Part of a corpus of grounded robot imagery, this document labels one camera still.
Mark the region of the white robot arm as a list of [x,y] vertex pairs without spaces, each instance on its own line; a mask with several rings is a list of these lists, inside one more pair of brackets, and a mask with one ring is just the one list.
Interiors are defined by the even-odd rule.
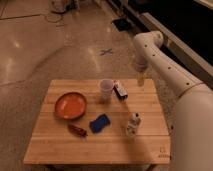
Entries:
[[160,31],[136,34],[134,68],[150,64],[178,97],[174,106],[170,171],[213,171],[213,90],[160,50]]

